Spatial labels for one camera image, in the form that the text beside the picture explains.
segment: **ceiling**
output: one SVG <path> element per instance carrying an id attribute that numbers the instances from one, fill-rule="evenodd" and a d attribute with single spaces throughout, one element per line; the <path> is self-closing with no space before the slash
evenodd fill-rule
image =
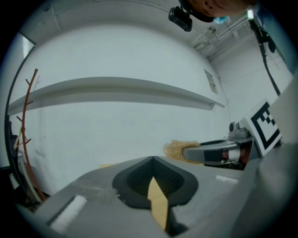
<path id="1" fill-rule="evenodd" d="M 163 31 L 186 42 L 209 60 L 227 46 L 251 34 L 248 28 L 233 24 L 244 14 L 231 17 L 220 25 L 192 18 L 193 29 L 191 32 L 185 32 L 168 20 L 169 10 L 178 5 L 178 0 L 52 0 L 46 1 L 28 19 L 21 31 L 40 45 L 63 31 L 88 23 L 102 21 L 137 23 Z M 225 37 L 224 40 L 220 40 L 220 37 L 215 35 L 214 29 L 219 35 L 224 31 L 222 34 Z"/>

